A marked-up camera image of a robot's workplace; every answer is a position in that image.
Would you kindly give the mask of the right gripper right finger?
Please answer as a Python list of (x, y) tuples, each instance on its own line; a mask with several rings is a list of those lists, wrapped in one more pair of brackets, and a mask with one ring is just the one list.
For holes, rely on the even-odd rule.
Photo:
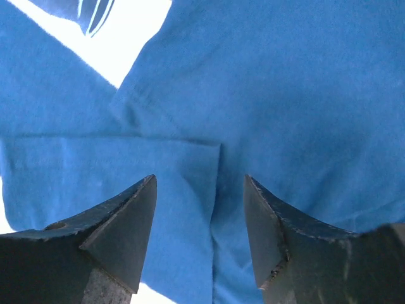
[(353, 233), (290, 206), (250, 176), (244, 212), (265, 303), (403, 303), (404, 225)]

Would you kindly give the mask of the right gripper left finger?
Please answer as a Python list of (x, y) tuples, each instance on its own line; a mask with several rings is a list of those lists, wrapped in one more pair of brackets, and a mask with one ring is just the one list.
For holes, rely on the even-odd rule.
[(149, 175), (119, 195), (43, 230), (1, 236), (2, 303), (129, 303), (157, 197)]

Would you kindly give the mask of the blue printed t shirt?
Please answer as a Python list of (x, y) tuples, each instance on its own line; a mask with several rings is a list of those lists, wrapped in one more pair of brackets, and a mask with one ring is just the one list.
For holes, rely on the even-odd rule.
[(1, 2), (1, 178), (16, 231), (154, 174), (142, 280), (261, 303), (242, 185), (355, 232), (404, 220), (403, 1), (174, 1), (119, 88)]

